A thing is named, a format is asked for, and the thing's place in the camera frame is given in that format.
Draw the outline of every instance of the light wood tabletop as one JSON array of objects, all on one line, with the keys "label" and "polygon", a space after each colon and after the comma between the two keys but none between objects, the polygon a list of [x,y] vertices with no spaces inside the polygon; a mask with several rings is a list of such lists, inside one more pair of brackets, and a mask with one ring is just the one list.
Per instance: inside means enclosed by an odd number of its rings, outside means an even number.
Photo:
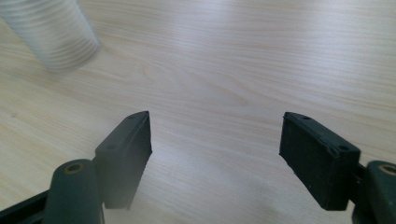
[{"label": "light wood tabletop", "polygon": [[106,223],[351,223],[278,155],[305,114],[396,162],[396,2],[81,0],[101,42],[53,74],[0,21],[0,210],[148,110],[151,155]]}]

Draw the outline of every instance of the black plastic part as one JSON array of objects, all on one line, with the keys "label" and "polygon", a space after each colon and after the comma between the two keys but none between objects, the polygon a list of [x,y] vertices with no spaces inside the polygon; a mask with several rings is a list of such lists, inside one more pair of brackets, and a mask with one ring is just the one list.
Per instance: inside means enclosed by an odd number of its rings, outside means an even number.
[{"label": "black plastic part", "polygon": [[315,120],[284,115],[279,155],[325,210],[346,210],[361,151]]},{"label": "black plastic part", "polygon": [[377,223],[396,223],[396,165],[369,162],[364,182]]},{"label": "black plastic part", "polygon": [[52,177],[43,224],[105,223],[92,161],[70,161]]},{"label": "black plastic part", "polygon": [[106,208],[130,208],[151,155],[149,112],[124,119],[93,159]]},{"label": "black plastic part", "polygon": [[0,223],[38,224],[44,216],[47,191],[0,212]]},{"label": "black plastic part", "polygon": [[373,211],[364,212],[358,206],[353,209],[352,213],[353,224],[378,224],[375,220]]}]

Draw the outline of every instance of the plastic cup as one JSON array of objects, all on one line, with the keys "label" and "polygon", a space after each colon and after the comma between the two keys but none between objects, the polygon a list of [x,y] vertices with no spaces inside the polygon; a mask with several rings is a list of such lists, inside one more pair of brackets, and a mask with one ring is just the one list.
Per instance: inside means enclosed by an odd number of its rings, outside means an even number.
[{"label": "plastic cup", "polygon": [[54,72],[82,66],[99,48],[77,0],[0,0],[0,16]]}]

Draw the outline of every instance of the wood grain surface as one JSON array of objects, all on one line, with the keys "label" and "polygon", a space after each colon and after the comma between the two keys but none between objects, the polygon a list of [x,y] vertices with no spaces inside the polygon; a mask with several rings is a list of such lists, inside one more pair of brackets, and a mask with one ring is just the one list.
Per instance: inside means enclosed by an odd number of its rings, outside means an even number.
[{"label": "wood grain surface", "polygon": [[48,72],[0,23],[0,210],[148,110],[153,154],[106,223],[351,223],[278,156],[285,111],[396,162],[396,3],[81,0],[101,41]]}]

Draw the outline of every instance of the stacked plastic cups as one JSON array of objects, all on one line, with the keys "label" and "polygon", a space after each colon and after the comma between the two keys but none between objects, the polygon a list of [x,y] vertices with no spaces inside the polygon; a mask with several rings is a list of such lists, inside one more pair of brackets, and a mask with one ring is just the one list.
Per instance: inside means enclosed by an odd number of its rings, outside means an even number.
[{"label": "stacked plastic cups", "polygon": [[0,0],[0,15],[51,71],[80,67],[99,48],[77,0]]}]

